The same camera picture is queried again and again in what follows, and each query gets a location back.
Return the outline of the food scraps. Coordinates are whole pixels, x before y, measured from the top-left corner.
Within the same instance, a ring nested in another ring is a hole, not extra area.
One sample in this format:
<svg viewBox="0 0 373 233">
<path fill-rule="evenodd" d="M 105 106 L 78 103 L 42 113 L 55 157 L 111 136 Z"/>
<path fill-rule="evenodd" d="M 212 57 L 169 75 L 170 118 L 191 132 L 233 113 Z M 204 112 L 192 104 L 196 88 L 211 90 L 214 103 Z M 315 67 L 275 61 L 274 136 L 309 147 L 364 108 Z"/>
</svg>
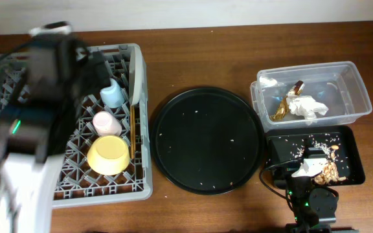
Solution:
<svg viewBox="0 0 373 233">
<path fill-rule="evenodd" d="M 342 134 L 281 135 L 271 141 L 275 152 L 272 160 L 281 163 L 281 167 L 272 171 L 276 187 L 283 189 L 286 185 L 286 176 L 298 170 L 297 162 L 302 157 L 305 140 L 311 140 L 315 147 L 321 148 L 326 154 L 323 171 L 312 178 L 314 184 L 328 186 L 348 180 L 349 165 Z"/>
</svg>

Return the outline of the gold snack wrapper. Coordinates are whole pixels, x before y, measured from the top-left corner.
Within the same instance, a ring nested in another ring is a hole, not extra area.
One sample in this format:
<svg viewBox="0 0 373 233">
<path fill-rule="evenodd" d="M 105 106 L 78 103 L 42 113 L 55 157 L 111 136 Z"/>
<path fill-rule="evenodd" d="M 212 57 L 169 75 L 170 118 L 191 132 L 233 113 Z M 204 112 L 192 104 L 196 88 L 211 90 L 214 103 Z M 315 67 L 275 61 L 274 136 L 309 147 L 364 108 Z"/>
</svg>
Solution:
<svg viewBox="0 0 373 233">
<path fill-rule="evenodd" d="M 273 121 L 282 120 L 285 115 L 288 113 L 289 108 L 287 104 L 287 97 L 289 96 L 299 96 L 304 88 L 305 84 L 303 81 L 299 80 L 294 86 L 287 92 L 286 96 L 283 97 L 281 102 L 278 105 L 278 108 L 274 115 L 271 115 L 269 118 Z"/>
</svg>

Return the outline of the light blue cup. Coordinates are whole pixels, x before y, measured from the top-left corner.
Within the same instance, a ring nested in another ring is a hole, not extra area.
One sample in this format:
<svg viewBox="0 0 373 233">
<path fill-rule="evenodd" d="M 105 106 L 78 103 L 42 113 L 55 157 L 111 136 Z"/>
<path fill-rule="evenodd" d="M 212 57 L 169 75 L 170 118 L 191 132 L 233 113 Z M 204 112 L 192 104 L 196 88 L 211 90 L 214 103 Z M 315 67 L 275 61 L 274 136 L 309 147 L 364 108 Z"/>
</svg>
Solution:
<svg viewBox="0 0 373 233">
<path fill-rule="evenodd" d="M 110 86 L 101 89 L 100 97 L 103 103 L 109 108 L 118 108 L 125 103 L 125 98 L 122 94 L 122 88 L 115 79 L 110 78 Z"/>
</svg>

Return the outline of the pink cup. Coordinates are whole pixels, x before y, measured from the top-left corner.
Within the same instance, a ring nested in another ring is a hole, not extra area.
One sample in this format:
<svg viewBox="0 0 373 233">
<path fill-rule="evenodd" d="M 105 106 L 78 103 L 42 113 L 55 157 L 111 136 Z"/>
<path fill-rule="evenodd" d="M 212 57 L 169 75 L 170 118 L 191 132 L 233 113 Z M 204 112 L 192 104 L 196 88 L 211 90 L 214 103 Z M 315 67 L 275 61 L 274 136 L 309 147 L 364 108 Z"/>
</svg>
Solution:
<svg viewBox="0 0 373 233">
<path fill-rule="evenodd" d="M 99 136 L 119 136 L 122 133 L 122 126 L 120 122 L 107 111 L 100 111 L 96 113 L 93 117 L 92 123 Z"/>
</svg>

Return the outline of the grey round plate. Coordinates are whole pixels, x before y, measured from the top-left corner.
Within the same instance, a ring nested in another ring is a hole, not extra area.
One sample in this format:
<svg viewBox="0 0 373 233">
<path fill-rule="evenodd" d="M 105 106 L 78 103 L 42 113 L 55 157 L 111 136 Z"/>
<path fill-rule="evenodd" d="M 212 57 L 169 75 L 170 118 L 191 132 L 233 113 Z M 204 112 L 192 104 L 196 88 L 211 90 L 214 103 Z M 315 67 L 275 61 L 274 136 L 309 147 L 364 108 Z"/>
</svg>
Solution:
<svg viewBox="0 0 373 233">
<path fill-rule="evenodd" d="M 142 90 L 142 81 L 144 76 L 143 57 L 138 46 L 131 50 L 129 67 L 129 98 L 130 106 L 139 103 Z"/>
</svg>

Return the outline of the yellow bowl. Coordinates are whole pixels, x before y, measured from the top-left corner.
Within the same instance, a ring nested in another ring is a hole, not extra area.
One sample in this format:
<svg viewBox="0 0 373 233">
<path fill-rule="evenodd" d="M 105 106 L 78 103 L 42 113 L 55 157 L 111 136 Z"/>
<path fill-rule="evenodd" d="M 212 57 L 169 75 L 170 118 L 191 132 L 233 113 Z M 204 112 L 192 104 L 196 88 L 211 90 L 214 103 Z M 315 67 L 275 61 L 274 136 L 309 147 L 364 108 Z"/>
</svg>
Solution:
<svg viewBox="0 0 373 233">
<path fill-rule="evenodd" d="M 116 175 L 130 163 L 129 147 L 118 136 L 99 137 L 87 152 L 87 162 L 92 170 L 101 175 Z"/>
</svg>

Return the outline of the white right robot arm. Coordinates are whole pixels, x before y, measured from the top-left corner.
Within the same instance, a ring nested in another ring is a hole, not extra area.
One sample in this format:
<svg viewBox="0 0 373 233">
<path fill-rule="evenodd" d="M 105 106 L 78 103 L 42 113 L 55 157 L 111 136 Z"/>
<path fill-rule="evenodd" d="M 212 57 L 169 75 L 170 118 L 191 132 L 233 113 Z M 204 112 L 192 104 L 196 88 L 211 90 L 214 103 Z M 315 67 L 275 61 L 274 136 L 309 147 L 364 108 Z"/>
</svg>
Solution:
<svg viewBox="0 0 373 233">
<path fill-rule="evenodd" d="M 322 149 L 305 140 L 298 170 L 286 176 L 286 201 L 295 223 L 285 226 L 286 232 L 331 232 L 339 194 L 326 186 L 316 186 L 312 178 L 320 174 L 326 164 Z"/>
</svg>

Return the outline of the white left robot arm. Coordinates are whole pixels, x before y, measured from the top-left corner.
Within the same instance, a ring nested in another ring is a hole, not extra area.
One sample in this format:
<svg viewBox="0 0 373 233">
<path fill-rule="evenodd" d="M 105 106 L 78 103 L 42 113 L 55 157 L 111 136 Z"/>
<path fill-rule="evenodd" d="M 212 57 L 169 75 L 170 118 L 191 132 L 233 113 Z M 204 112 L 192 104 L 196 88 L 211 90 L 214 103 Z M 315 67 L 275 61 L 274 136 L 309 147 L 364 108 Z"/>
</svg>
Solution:
<svg viewBox="0 0 373 233">
<path fill-rule="evenodd" d="M 0 232 L 48 232 L 82 100 L 110 84 L 101 52 L 65 21 L 30 31 L 24 77 L 0 112 Z"/>
</svg>

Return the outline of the grey dishwasher rack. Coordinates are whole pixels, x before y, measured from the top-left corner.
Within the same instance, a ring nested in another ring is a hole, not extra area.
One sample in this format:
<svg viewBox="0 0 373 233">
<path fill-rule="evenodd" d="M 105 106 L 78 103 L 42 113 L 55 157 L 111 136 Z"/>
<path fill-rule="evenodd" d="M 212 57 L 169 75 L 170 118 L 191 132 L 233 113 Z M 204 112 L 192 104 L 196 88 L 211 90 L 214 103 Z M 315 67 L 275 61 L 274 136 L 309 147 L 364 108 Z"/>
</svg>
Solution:
<svg viewBox="0 0 373 233">
<path fill-rule="evenodd" d="M 7 105 L 27 66 L 26 52 L 13 53 L 0 60 L 0 110 Z M 104 105 L 100 96 L 83 99 L 81 115 L 65 150 L 65 159 L 54 191 L 53 208 L 145 200 L 152 194 L 152 162 L 148 133 L 148 81 L 141 82 L 139 103 L 135 106 L 135 156 L 116 175 L 101 175 L 87 163 L 87 152 L 98 138 L 92 119 L 99 111 L 111 113 L 122 124 L 121 138 L 130 142 L 130 105 L 116 109 Z"/>
</svg>

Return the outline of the black rectangular tray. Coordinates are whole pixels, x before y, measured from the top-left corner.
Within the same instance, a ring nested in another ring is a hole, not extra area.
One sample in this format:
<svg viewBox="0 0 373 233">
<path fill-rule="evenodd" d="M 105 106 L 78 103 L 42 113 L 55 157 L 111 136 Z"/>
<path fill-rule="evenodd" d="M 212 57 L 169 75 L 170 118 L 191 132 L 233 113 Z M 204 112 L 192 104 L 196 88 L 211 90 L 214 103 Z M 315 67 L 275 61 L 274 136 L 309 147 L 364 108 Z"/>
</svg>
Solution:
<svg viewBox="0 0 373 233">
<path fill-rule="evenodd" d="M 322 171 L 312 178 L 322 186 L 357 185 L 365 182 L 365 173 L 356 141 L 348 126 L 278 129 L 267 133 L 268 165 L 295 160 L 283 168 L 272 169 L 275 186 L 283 189 L 286 176 L 296 172 L 307 148 L 318 149 L 326 156 Z"/>
</svg>

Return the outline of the clear plastic bin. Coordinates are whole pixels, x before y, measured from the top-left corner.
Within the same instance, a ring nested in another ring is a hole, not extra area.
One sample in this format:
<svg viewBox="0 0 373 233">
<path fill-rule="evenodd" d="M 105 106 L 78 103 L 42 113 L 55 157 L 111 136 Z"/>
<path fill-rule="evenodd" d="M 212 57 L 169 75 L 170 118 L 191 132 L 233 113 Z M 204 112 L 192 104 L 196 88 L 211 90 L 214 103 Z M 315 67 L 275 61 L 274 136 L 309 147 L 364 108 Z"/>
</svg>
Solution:
<svg viewBox="0 0 373 233">
<path fill-rule="evenodd" d="M 283 85 L 262 89 L 259 77 L 277 79 Z M 303 116 L 286 114 L 283 120 L 273 122 L 273 115 L 287 92 L 299 80 L 305 84 L 301 95 L 312 96 L 317 102 L 325 104 L 329 110 L 317 121 L 306 124 Z M 372 104 L 363 79 L 351 61 L 316 63 L 261 70 L 257 80 L 251 84 L 253 109 L 259 116 L 264 131 L 272 129 L 296 129 L 320 126 L 351 124 L 359 117 L 372 112 Z"/>
</svg>

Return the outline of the small white tissue piece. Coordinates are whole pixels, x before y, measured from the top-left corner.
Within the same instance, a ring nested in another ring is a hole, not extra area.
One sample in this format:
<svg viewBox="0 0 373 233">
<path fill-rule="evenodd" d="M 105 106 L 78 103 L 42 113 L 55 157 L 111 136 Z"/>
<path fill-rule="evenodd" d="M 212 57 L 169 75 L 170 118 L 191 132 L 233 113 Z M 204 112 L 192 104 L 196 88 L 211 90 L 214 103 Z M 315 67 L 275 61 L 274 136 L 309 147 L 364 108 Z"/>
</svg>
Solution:
<svg viewBox="0 0 373 233">
<path fill-rule="evenodd" d="M 267 89 L 267 88 L 270 88 L 270 87 L 279 87 L 279 86 L 283 85 L 283 83 L 279 82 L 277 79 L 268 78 L 266 76 L 259 77 L 258 82 L 260 83 L 260 87 L 262 89 Z"/>
</svg>

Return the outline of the round black tray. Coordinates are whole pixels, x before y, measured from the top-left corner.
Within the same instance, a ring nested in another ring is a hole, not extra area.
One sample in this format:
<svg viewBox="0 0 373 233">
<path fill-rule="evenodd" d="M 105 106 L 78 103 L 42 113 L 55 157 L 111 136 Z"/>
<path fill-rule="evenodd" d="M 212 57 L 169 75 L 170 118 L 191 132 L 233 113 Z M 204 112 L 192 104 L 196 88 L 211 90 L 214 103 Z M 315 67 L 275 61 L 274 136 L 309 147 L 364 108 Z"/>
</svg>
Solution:
<svg viewBox="0 0 373 233">
<path fill-rule="evenodd" d="M 219 87 L 175 95 L 150 122 L 150 150 L 161 173 L 199 195 L 231 192 L 251 179 L 264 154 L 264 129 L 243 98 Z"/>
</svg>

